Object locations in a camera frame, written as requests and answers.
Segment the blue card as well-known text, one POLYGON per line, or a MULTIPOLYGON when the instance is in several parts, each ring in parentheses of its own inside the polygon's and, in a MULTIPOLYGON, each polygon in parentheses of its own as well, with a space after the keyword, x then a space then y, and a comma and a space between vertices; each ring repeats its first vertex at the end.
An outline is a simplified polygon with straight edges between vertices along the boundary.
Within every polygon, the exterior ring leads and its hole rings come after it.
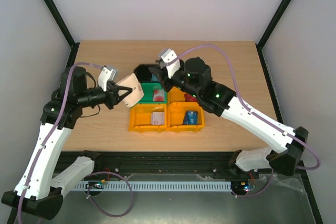
POLYGON ((198 112, 188 110, 184 114, 183 125, 198 125, 198 112))

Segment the yellow bin front left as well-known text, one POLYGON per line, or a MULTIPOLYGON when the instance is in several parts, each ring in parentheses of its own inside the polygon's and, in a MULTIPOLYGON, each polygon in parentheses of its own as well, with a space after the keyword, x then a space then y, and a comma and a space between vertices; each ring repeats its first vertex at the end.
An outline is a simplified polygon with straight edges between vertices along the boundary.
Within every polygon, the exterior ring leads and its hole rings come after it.
POLYGON ((134 132, 164 132, 167 128, 167 105, 166 104, 137 104, 130 110, 129 131, 134 132), (163 111, 165 113, 164 125, 152 125, 151 114, 154 111, 163 111))

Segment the teal card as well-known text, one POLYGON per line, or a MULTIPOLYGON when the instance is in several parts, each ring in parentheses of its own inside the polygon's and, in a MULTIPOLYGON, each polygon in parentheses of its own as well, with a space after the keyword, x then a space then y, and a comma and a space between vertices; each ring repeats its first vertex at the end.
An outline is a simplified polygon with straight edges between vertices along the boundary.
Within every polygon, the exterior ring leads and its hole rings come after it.
POLYGON ((160 81, 155 74, 152 74, 151 75, 151 82, 159 83, 160 81))

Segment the yellow bin front right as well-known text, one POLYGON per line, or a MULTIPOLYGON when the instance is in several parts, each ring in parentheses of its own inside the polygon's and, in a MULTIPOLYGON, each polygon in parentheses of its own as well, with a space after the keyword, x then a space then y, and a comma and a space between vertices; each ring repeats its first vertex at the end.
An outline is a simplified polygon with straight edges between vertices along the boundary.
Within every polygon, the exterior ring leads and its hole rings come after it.
POLYGON ((172 132, 199 132, 205 127, 204 111, 196 102, 174 102, 167 107, 167 130, 172 132), (198 112, 198 125, 183 125, 188 110, 198 112))

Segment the yellow bin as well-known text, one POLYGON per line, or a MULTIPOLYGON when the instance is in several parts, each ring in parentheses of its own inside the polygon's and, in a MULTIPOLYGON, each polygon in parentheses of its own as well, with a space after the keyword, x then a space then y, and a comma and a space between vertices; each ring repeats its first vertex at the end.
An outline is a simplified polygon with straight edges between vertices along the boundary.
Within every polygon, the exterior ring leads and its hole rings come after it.
POLYGON ((130 110, 129 131, 134 132, 164 132, 167 128, 167 105, 166 104, 137 104, 130 110), (164 125, 152 125, 151 114, 154 111, 163 111, 165 113, 164 125))
POLYGON ((204 111, 196 102, 174 102, 167 107, 167 130, 172 132, 199 132, 205 127, 204 111), (183 125, 188 110, 198 112, 198 125, 183 125))
POLYGON ((173 87, 168 93, 167 93, 167 102, 168 104, 174 103, 174 102, 185 102, 185 93, 182 92, 177 87, 173 87))

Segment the green bin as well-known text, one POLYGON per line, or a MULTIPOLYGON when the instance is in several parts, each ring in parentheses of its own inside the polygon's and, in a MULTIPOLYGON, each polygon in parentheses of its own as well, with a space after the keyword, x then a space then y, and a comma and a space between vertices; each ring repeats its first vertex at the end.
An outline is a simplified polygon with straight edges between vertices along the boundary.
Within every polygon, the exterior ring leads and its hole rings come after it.
MULTIPOLYGON (((156 102, 152 101, 153 98, 153 90, 154 89, 163 89, 159 83, 141 83, 142 90, 144 92, 144 96, 138 102, 138 104, 154 104, 156 102)), ((167 103, 167 95, 165 92, 165 101, 160 102, 158 104, 166 104, 167 103)))

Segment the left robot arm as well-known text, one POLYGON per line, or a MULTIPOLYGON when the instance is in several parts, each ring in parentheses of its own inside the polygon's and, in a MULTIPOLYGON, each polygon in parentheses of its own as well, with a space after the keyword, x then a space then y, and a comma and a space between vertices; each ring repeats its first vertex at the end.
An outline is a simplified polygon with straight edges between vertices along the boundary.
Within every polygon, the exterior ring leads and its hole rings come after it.
POLYGON ((103 104, 112 110, 120 102, 131 107, 143 97, 136 75, 132 73, 115 82, 118 71, 112 66, 93 65, 100 74, 89 88, 90 73, 85 66, 86 62, 76 63, 62 73, 59 88, 43 108, 38 140, 27 168, 15 189, 1 198, 3 204, 17 209, 18 223, 23 222, 23 213, 39 220, 52 220, 64 198, 82 179, 107 173, 101 168, 99 153, 83 151, 63 172, 53 175, 61 150, 83 109, 103 104))

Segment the black bin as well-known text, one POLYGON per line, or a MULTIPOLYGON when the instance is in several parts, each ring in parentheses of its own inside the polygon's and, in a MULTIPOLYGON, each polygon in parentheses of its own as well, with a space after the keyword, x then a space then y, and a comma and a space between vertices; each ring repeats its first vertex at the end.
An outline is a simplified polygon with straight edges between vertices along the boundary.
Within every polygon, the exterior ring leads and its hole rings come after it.
POLYGON ((157 64, 140 64, 134 69, 133 73, 140 83, 155 83, 151 82, 151 73, 148 70, 149 67, 160 68, 157 64))

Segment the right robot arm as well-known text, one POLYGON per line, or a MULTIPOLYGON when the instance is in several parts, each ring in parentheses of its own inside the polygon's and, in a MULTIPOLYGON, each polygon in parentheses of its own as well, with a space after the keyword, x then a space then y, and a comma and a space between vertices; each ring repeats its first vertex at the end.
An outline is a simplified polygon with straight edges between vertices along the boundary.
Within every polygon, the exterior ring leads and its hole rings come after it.
POLYGON ((292 176, 298 168, 308 130, 286 126, 264 115, 240 100, 238 93, 213 81, 211 68, 201 58, 179 60, 173 66, 163 61, 149 67, 161 87, 173 87, 195 97, 206 112, 230 120, 263 140, 268 146, 252 151, 238 150, 230 159, 229 172, 239 178, 255 169, 271 168, 276 173, 292 176))

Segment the black aluminium frame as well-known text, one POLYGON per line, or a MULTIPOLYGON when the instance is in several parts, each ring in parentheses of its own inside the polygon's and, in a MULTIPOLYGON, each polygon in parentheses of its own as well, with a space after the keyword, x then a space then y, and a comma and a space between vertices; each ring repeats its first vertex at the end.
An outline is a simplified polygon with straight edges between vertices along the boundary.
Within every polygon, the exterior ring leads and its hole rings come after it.
MULTIPOLYGON (((287 7, 291 3, 292 0, 282 0, 279 4, 275 14, 273 15, 270 23, 268 24, 265 32, 263 33, 259 43, 255 44, 258 57, 260 60, 260 64, 265 76, 266 84, 268 87, 268 91, 270 94, 270 98, 272 101, 272 105, 275 110, 275 115, 277 120, 279 120, 281 123, 283 122, 283 118, 280 112, 279 102, 276 98, 275 94, 275 88, 273 84, 271 83, 271 76, 270 72, 268 70, 268 67, 266 66, 265 57, 262 53, 262 49, 267 43, 269 37, 273 33, 274 29, 276 28, 277 24, 279 23, 281 17, 285 13, 287 7)), ((68 42, 71 51, 68 57, 68 61, 66 66, 71 67, 75 63, 75 59, 78 53, 78 49, 80 46, 79 42, 75 42, 72 35, 70 34, 69 29, 67 28, 61 14, 59 13, 55 3, 53 0, 44 0, 46 6, 48 7, 49 11, 51 12, 54 20, 56 21, 57 25, 59 26, 61 32, 63 33, 66 41, 68 42)), ((145 167, 145 165, 140 164, 140 159, 144 158, 146 161, 149 161, 149 168, 154 168, 155 164, 154 161, 159 161, 159 164, 167 165, 168 170, 167 172, 169 174, 173 173, 173 163, 172 160, 175 158, 178 160, 176 163, 179 168, 182 169, 183 172, 186 171, 187 165, 192 164, 195 167, 200 167, 201 161, 204 160, 206 157, 208 157, 210 160, 221 160, 222 163, 228 163, 229 162, 229 155, 233 152, 205 152, 201 154, 200 152, 121 152, 120 154, 117 154, 116 152, 103 152, 103 157, 106 159, 116 159, 119 158, 121 160, 121 163, 124 164, 127 157, 131 156, 132 154, 135 155, 134 162, 131 165, 131 170, 135 171, 136 168, 145 167)), ((316 199, 313 194, 313 190, 311 188, 311 184, 308 179, 307 170, 306 169, 298 169, 295 171, 296 174, 300 174, 303 179, 303 185, 305 190, 308 192, 308 200, 309 204, 312 210, 312 215, 314 217, 314 220, 317 223, 323 223, 322 217, 320 214, 320 211, 318 209, 318 205, 316 202, 316 199)))

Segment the red white card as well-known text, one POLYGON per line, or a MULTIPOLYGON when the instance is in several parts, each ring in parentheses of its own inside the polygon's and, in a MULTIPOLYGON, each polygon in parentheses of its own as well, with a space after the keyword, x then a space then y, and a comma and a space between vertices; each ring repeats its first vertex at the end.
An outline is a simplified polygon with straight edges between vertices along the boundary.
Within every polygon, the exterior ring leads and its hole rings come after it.
POLYGON ((163 89, 154 89, 152 101, 156 103, 164 102, 165 101, 165 91, 163 89))

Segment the yellow bin back right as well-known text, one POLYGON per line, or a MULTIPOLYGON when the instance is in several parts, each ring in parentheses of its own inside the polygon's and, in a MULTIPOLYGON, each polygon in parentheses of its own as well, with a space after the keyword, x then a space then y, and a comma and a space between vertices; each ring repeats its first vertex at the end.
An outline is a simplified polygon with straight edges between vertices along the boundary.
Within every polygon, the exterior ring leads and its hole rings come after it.
POLYGON ((168 104, 174 103, 174 102, 185 102, 185 93, 182 92, 177 87, 173 87, 168 93, 167 93, 167 102, 168 104))

